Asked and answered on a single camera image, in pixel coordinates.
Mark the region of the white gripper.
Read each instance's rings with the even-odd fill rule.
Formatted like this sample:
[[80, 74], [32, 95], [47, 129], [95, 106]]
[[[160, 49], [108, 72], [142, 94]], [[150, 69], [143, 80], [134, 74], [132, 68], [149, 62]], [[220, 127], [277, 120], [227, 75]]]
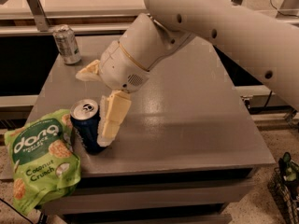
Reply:
[[97, 135], [100, 147], [108, 147], [115, 140], [132, 103], [129, 93], [138, 91], [149, 78], [150, 73], [132, 61], [119, 41], [107, 47], [100, 61], [94, 60], [76, 73], [78, 80], [102, 79], [112, 90], [119, 90], [101, 98]]

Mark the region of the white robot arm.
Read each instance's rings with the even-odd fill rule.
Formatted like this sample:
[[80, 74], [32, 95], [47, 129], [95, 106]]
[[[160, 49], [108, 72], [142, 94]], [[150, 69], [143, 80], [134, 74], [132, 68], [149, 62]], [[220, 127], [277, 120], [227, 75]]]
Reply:
[[201, 37], [299, 109], [299, 28], [229, 0], [144, 0], [146, 12], [100, 59], [80, 70], [82, 81], [111, 88], [101, 101], [97, 143], [109, 146], [131, 105], [131, 93], [162, 59]]

